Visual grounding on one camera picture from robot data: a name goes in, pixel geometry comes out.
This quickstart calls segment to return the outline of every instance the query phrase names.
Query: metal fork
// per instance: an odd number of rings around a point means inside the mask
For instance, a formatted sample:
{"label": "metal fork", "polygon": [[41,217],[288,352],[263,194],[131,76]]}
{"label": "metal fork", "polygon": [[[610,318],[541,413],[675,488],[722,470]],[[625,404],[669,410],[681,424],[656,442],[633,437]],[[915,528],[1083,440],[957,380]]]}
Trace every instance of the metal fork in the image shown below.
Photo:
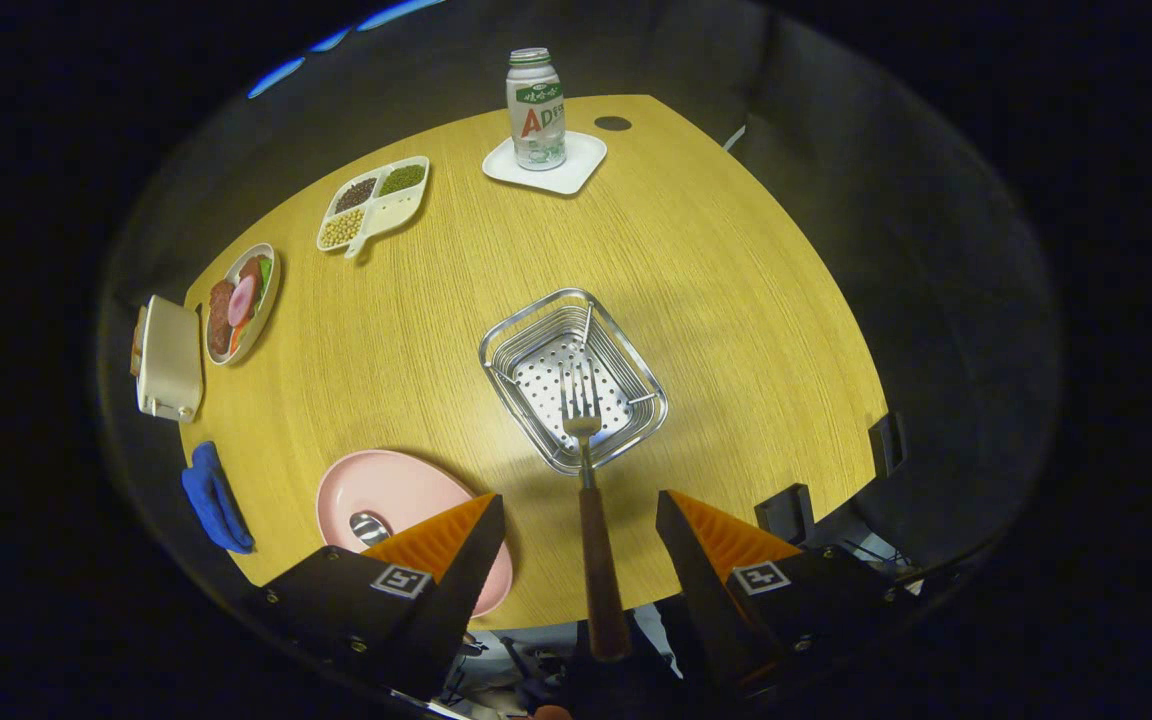
{"label": "metal fork", "polygon": [[[598,430],[602,429],[602,410],[598,406],[598,388],[591,388],[589,395],[585,393],[585,379],[583,369],[589,365],[589,359],[584,364],[577,364],[568,370],[571,384],[571,403],[567,402],[567,379],[558,386],[559,400],[563,406],[563,431],[576,438],[579,444],[579,479],[583,488],[596,488],[594,485],[594,462],[589,456],[589,441]],[[576,387],[579,386],[579,397],[576,397]],[[590,404],[590,395],[593,396],[593,404]]]}
{"label": "metal fork", "polygon": [[[579,444],[579,524],[581,546],[585,551],[585,604],[589,609],[589,646],[596,660],[613,662],[630,653],[630,626],[621,605],[621,588],[616,581],[616,562],[612,559],[612,540],[607,533],[607,518],[602,515],[602,493],[594,484],[594,464],[590,460],[589,441],[602,429],[602,411],[598,406],[598,387],[593,378],[584,376],[590,367],[584,364],[568,369],[567,378],[558,385],[559,401],[563,407],[563,431]],[[590,381],[585,392],[585,381]],[[568,382],[571,402],[568,404]],[[577,397],[576,386],[579,386]]]}

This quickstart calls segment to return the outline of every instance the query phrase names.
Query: pink plate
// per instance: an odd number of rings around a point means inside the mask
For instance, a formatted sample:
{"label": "pink plate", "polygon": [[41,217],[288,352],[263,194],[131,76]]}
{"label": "pink plate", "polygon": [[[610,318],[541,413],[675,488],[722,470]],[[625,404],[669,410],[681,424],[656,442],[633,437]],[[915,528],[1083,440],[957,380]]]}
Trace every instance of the pink plate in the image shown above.
{"label": "pink plate", "polygon": [[[371,511],[397,535],[470,500],[456,478],[424,460],[393,450],[361,450],[328,468],[319,483],[319,532],[323,541],[355,552],[367,550],[349,528],[349,516]],[[509,548],[500,543],[472,617],[497,609],[513,584]]]}

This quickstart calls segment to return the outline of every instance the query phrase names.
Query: bottle cap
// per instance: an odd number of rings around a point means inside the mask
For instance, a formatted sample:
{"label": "bottle cap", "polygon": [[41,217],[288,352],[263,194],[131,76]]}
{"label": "bottle cap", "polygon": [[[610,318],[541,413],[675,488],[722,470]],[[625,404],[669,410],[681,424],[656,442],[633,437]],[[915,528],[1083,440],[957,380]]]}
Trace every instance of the bottle cap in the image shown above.
{"label": "bottle cap", "polygon": [[548,47],[524,47],[509,51],[509,65],[545,65],[550,61]]}

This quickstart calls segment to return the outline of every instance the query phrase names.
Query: table hole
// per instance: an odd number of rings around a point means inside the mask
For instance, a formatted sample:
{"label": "table hole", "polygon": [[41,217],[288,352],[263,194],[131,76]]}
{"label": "table hole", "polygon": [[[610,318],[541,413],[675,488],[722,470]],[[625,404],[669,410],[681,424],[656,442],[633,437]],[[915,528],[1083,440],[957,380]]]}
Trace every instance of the table hole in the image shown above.
{"label": "table hole", "polygon": [[631,123],[630,120],[621,118],[620,115],[602,115],[602,118],[594,119],[594,126],[602,129],[609,129],[609,131],[613,132],[620,132],[626,129],[630,129],[634,127],[634,123]]}

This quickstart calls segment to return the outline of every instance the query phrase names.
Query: blue cloth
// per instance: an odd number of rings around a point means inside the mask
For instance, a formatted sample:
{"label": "blue cloth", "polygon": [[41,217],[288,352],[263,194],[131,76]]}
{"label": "blue cloth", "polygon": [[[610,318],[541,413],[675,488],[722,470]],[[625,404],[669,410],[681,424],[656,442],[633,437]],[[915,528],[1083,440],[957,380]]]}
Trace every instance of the blue cloth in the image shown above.
{"label": "blue cloth", "polygon": [[252,537],[238,516],[225,470],[220,469],[217,444],[205,442],[194,448],[194,468],[180,473],[180,484],[211,541],[243,555],[252,551]]}

